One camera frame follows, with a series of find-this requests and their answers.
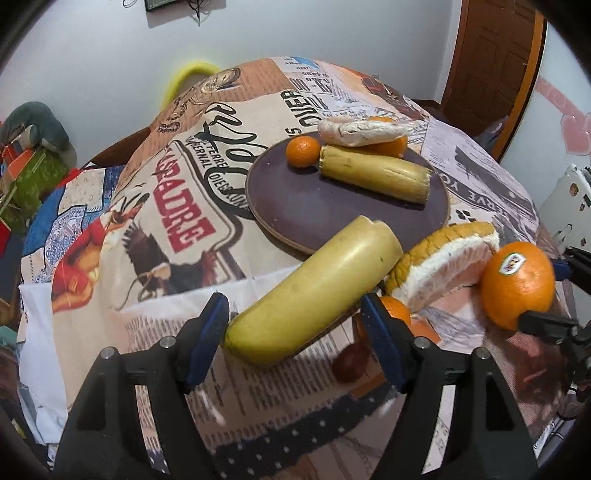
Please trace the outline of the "grey plush toy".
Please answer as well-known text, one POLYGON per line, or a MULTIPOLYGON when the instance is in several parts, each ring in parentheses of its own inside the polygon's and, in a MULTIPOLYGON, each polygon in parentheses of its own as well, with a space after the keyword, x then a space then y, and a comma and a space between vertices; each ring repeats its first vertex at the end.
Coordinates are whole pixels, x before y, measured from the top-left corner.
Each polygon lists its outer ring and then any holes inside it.
POLYGON ((56 154, 69 168, 76 166, 76 153, 62 124, 42 102, 26 102, 15 108, 1 123, 1 153, 43 147, 56 154))

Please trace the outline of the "small wall monitor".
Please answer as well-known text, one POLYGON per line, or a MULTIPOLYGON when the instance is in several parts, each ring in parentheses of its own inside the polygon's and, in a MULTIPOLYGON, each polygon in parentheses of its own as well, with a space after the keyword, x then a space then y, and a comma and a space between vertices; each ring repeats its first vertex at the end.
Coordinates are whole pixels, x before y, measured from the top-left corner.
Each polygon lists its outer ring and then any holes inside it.
POLYGON ((144 0, 144 6, 147 12, 153 12, 177 2, 178 0, 144 0))

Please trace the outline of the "blue patchwork quilt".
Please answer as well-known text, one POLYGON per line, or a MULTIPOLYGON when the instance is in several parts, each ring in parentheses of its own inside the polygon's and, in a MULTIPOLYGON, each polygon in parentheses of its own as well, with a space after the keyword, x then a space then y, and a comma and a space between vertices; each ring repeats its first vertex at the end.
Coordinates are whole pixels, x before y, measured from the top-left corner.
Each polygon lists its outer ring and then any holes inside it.
POLYGON ((109 206, 121 166, 90 168, 54 190, 41 205, 25 238, 24 283, 48 283, 76 238, 109 206))

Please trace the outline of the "small mandarin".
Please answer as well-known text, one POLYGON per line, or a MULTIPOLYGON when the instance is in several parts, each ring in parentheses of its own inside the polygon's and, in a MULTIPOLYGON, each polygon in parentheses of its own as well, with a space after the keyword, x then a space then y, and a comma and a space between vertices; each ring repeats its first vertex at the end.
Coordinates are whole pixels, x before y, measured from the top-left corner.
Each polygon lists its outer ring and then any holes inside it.
POLYGON ((294 137, 287 143, 287 163, 294 168, 308 168, 318 163, 322 150, 321 143, 311 136, 294 137))

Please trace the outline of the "large orange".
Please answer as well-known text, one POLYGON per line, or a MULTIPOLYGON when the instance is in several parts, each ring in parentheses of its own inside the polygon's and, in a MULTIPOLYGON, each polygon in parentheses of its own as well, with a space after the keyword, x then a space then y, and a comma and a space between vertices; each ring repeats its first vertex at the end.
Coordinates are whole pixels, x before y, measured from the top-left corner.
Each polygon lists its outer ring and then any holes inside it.
POLYGON ((373 143, 363 146, 363 151, 368 153, 403 158, 408 147, 408 136, 405 130, 394 127, 398 124, 388 117, 370 117, 370 138, 373 143))

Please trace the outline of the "dark purple plate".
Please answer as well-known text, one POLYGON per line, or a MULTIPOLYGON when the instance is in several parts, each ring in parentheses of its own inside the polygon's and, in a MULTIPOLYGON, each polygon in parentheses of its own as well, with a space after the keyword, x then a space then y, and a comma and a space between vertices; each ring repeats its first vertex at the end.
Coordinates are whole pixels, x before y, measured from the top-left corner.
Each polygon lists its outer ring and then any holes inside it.
POLYGON ((259 226, 281 243, 312 254, 361 215, 386 223, 404 250, 446 226, 448 190, 435 172, 425 205, 407 203, 322 177, 318 167, 290 168, 287 139, 253 162, 245 180, 249 209, 259 226))

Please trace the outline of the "printed newspaper pattern tablecloth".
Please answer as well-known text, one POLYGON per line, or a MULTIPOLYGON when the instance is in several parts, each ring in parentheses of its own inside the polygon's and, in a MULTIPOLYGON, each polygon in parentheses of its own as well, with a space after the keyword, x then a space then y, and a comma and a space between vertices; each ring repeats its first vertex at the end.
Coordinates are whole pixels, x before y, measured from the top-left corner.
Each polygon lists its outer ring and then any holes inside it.
MULTIPOLYGON (((19 397, 35 438, 56 451, 83 375, 102 347, 143 349, 176 333, 214 291, 233 312, 297 268, 297 254, 263 232, 245 180, 271 146, 346 116, 416 121, 408 150, 426 159, 450 198, 449 225, 485 221, 502 244, 554 245, 523 186, 465 133, 369 75, 301 57, 218 72, 177 97, 122 166, 109 206, 76 238, 48 283, 20 286, 19 397)), ((329 365, 353 340, 346 320, 294 359, 259 370, 218 351, 188 406, 216 464, 249 472, 229 448, 322 417, 335 439, 273 463, 274 479, 367 479, 404 400, 376 361, 341 385, 329 365)))

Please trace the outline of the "dark red date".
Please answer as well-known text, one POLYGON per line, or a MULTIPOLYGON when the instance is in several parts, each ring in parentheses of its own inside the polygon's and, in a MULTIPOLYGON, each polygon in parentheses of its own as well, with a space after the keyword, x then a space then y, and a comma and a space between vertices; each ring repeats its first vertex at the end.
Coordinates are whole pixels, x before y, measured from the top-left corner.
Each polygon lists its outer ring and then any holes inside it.
POLYGON ((332 375, 342 384, 358 381, 365 373, 370 359, 370 348, 362 343, 353 343, 332 362, 332 375))

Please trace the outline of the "cut sugarcane piece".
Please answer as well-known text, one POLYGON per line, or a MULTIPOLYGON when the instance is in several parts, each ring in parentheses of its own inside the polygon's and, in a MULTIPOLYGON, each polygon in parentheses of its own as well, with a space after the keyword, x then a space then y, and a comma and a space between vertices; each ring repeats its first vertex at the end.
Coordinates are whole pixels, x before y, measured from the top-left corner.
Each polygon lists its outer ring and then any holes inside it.
POLYGON ((425 205, 432 171, 396 157, 325 145, 318 161, 322 176, 349 185, 425 205))

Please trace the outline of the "white plastic rack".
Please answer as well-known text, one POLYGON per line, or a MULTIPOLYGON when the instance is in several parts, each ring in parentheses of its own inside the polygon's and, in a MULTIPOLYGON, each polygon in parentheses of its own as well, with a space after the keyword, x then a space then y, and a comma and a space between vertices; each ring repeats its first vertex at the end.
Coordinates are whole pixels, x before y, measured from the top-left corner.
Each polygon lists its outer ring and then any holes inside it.
POLYGON ((590 251, 590 167, 570 164, 539 212, 560 252, 567 247, 590 251))

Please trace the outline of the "pomelo wedge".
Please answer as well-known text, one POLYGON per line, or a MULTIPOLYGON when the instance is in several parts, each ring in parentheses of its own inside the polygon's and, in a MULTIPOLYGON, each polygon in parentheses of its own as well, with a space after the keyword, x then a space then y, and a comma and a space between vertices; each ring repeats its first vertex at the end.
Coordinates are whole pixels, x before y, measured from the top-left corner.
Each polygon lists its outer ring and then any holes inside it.
POLYGON ((418 312, 477 284, 499 245, 499 234, 489 222, 441 228, 401 257, 386 279, 385 293, 418 312))

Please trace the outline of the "brown wooden door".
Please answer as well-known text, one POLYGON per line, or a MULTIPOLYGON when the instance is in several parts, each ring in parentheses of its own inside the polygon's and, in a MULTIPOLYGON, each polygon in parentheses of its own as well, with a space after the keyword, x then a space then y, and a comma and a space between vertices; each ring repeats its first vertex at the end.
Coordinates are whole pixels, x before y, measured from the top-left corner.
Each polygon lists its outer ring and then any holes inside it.
POLYGON ((533 91, 546 30, 544 16, 531 1, 461 3, 441 112, 471 137, 504 120, 492 147, 496 160, 507 150, 533 91))

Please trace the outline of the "yellow foam chair back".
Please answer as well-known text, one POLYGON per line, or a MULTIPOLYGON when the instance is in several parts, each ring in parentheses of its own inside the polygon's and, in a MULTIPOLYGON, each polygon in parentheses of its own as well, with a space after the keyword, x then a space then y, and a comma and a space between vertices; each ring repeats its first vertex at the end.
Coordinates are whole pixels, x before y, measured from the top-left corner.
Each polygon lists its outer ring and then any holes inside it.
POLYGON ((221 72, 221 68, 214 64, 204 61, 191 61, 182 68, 177 70, 171 80, 168 82, 162 102, 160 103, 160 109, 164 109, 170 102, 172 102, 177 95, 181 92, 181 87, 184 83, 193 76, 201 76, 207 78, 213 74, 221 72))

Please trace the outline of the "long yellow sugarcane piece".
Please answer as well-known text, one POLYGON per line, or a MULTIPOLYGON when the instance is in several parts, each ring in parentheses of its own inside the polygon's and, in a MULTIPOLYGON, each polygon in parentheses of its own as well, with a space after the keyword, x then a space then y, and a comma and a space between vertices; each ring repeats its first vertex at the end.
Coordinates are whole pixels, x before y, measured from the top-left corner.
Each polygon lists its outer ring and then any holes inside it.
POLYGON ((402 255, 386 223, 356 218, 235 317, 224 348, 259 368, 297 355, 372 291, 402 255))

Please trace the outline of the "orange with sticker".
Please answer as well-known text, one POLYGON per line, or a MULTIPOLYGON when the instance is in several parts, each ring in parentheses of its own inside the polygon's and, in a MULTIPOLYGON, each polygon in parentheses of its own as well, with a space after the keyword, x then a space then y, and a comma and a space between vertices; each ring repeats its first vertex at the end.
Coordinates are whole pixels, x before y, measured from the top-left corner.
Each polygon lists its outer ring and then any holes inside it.
POLYGON ((527 311, 546 313, 555 296, 555 274, 548 256, 535 244, 512 242, 487 264, 480 281, 480 302, 488 319, 507 331, 518 330, 527 311))

